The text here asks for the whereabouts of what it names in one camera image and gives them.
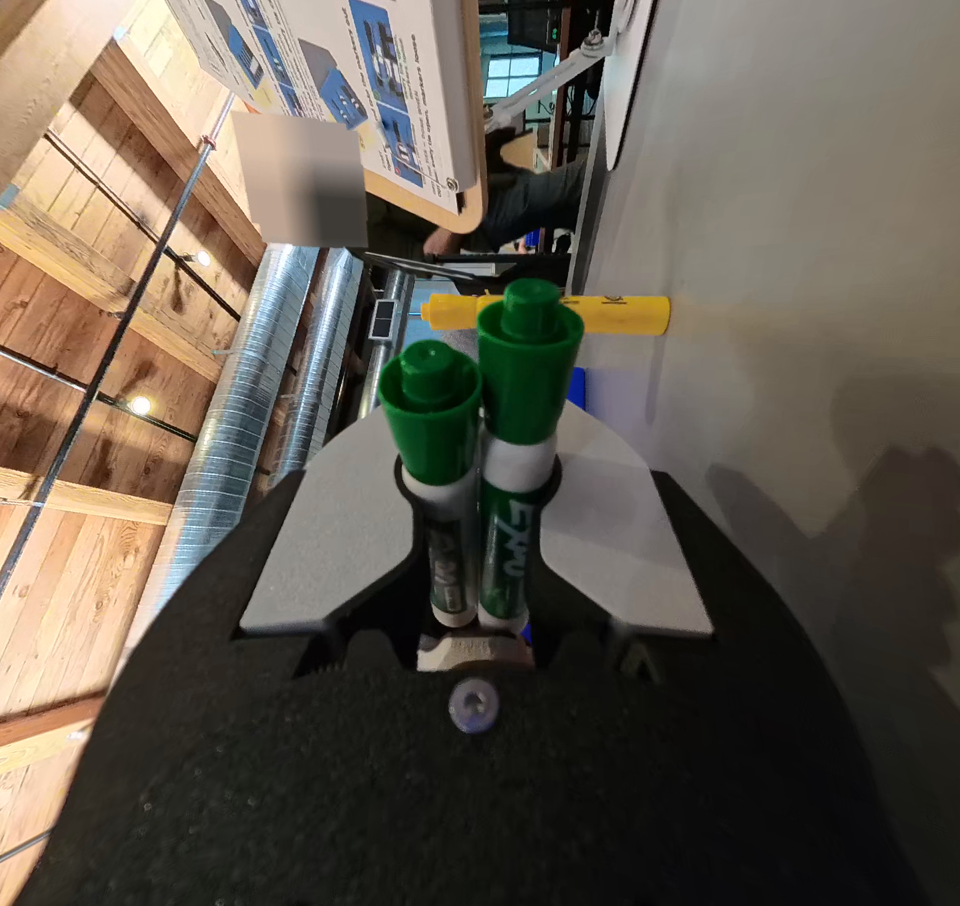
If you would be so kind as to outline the metal conduit pipe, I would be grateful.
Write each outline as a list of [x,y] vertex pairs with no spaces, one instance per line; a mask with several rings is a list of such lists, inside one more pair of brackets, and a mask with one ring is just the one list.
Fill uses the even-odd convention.
[[217,146],[218,136],[232,110],[234,100],[235,95],[233,93],[229,93],[225,98],[223,103],[224,105],[222,106],[212,128],[201,140],[202,144],[198,151],[198,158],[186,182],[184,183],[174,209],[170,213],[157,241],[155,241],[155,245],[153,246],[143,273],[136,281],[136,284],[134,285],[128,298],[127,304],[117,320],[114,332],[106,345],[107,347],[104,350],[102,358],[93,374],[90,384],[84,389],[76,412],[74,413],[72,420],[70,420],[69,425],[66,428],[66,432],[64,433],[64,436],[60,441],[58,448],[56,449],[52,463],[40,481],[36,492],[31,495],[32,499],[29,503],[29,509],[22,520],[21,526],[14,537],[12,545],[6,555],[6,559],[2,564],[1,593],[5,593],[6,588],[12,576],[14,575],[26,545],[29,542],[34,529],[36,528],[42,512],[48,504],[56,480],[59,479],[59,475],[69,458],[69,454],[72,451],[74,444],[77,442],[78,435],[82,430],[90,409],[101,392],[102,384],[104,383],[106,376],[111,369],[114,358],[126,336],[126,333],[133,323],[132,320],[135,318],[140,304],[146,295],[150,282],[153,279],[154,273],[159,266],[162,256],[165,252],[167,252],[167,249],[170,246],[170,240],[172,238],[174,229],[179,224],[180,219],[186,211],[186,206],[192,198],[198,181],[201,178],[202,172],[208,166],[210,156]]

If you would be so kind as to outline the large silver air duct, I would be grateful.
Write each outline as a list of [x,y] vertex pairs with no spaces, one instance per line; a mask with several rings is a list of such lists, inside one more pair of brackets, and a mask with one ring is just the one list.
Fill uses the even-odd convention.
[[124,642],[121,671],[186,578],[239,523],[320,255],[270,244]]

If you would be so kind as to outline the window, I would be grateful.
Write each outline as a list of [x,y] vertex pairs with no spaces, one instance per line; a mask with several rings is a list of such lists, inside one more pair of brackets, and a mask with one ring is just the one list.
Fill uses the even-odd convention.
[[525,53],[490,57],[487,61],[485,100],[499,100],[514,95],[534,82],[542,72],[543,55]]

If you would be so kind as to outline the thin silver air duct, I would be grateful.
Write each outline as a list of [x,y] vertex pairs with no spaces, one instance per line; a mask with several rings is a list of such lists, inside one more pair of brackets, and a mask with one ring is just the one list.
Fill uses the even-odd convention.
[[363,273],[362,260],[351,251],[328,253],[270,471],[271,488],[303,469],[325,444]]

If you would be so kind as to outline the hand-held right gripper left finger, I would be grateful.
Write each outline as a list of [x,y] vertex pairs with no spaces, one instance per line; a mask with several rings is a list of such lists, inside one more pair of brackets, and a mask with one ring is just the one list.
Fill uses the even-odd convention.
[[377,629],[419,640],[428,613],[421,515],[397,480],[383,413],[334,438],[306,467],[239,621],[244,636]]

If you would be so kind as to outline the instruction board with wooden edge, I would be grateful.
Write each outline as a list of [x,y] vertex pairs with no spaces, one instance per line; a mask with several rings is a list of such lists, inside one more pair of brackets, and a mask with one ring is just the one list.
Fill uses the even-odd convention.
[[486,213],[478,0],[165,0],[250,108],[358,136],[366,191],[449,231]]

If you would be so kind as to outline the green dry erase marker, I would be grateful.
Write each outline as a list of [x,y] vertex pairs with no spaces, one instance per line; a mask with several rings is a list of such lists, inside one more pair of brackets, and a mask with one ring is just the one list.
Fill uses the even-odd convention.
[[518,636],[528,622],[535,535],[584,331],[558,287],[538,278],[513,281],[477,318],[483,378],[478,620],[490,632]]
[[378,382],[402,484],[422,515],[431,611],[446,628],[477,614],[481,387],[478,364],[438,340],[405,348]]

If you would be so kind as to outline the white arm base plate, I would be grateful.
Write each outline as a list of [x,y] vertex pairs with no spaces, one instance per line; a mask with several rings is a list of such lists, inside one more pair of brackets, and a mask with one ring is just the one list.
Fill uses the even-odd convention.
[[617,167],[656,0],[614,0],[601,86],[606,168]]

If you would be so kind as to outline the yellow highlighter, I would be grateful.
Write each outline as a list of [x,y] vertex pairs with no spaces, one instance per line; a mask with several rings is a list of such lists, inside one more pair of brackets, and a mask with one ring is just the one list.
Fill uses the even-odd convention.
[[[467,297],[432,294],[421,307],[420,317],[439,331],[474,329],[479,313],[503,296]],[[661,336],[666,333],[671,303],[663,296],[566,297],[561,303],[584,321],[584,331],[593,334]]]

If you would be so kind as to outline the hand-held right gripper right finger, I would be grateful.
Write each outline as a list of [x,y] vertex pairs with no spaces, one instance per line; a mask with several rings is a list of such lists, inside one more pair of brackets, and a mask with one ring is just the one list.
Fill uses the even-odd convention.
[[531,636],[618,623],[654,636],[714,625],[650,468],[617,433],[567,402],[538,493]]

